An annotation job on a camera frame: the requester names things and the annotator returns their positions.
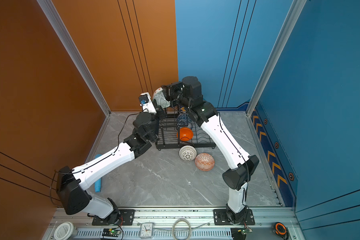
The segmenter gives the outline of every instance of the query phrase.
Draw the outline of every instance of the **black wire dish rack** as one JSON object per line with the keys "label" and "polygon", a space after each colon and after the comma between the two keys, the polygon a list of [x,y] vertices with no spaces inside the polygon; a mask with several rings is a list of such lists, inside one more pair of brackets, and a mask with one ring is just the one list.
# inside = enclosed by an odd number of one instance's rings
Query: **black wire dish rack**
{"label": "black wire dish rack", "polygon": [[193,147],[216,147],[211,137],[195,122],[191,121],[193,137],[189,141],[180,140],[180,128],[188,127],[184,122],[178,122],[177,117],[187,114],[184,110],[178,111],[173,108],[166,108],[166,118],[159,122],[159,140],[155,143],[158,150],[181,148],[186,145]]}

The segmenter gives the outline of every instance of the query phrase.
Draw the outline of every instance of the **clock face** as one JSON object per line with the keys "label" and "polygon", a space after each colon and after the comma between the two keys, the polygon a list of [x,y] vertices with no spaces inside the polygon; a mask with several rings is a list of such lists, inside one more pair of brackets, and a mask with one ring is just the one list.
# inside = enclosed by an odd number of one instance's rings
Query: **clock face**
{"label": "clock face", "polygon": [[154,224],[151,222],[141,224],[140,238],[151,238]]}

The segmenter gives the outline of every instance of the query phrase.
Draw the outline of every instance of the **blue wall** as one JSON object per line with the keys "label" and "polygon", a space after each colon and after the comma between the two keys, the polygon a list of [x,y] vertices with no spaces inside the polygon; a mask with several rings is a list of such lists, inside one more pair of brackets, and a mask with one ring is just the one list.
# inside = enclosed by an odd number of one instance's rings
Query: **blue wall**
{"label": "blue wall", "polygon": [[342,210],[360,191],[321,203],[360,189],[360,1],[306,2],[260,104],[298,178],[307,239],[354,238],[336,232],[360,229],[341,223],[360,219],[360,206]]}
{"label": "blue wall", "polygon": [[179,80],[197,76],[204,98],[216,107],[235,108],[248,101],[291,3],[176,0]]}

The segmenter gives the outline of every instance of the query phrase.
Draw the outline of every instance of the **black mounting plate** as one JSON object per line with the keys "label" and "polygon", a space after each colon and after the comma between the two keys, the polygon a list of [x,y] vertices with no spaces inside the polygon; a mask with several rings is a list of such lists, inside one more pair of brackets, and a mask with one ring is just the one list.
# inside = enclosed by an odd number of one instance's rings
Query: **black mounting plate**
{"label": "black mounting plate", "polygon": [[[228,221],[227,218],[227,210],[226,209],[214,209],[213,217],[215,218],[215,225],[233,225]],[[238,225],[244,225],[244,221],[246,225],[254,225],[254,217],[251,209],[248,209],[245,213],[243,221],[241,221]]]}
{"label": "black mounting plate", "polygon": [[[131,226],[133,219],[135,217],[135,210],[134,209],[120,209],[120,213],[123,217],[123,226]],[[118,220],[112,225],[120,225],[121,221]],[[98,216],[95,216],[92,221],[93,226],[104,226],[107,225],[106,221],[104,219],[99,218]]]}

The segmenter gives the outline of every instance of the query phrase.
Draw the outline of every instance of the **tape measure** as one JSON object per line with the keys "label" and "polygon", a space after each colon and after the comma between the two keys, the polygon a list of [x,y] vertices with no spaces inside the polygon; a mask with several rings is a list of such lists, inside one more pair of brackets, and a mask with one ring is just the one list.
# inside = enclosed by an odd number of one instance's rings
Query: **tape measure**
{"label": "tape measure", "polygon": [[277,222],[274,226],[275,233],[279,235],[284,240],[287,240],[289,238],[289,233],[287,228],[284,226],[284,224]]}

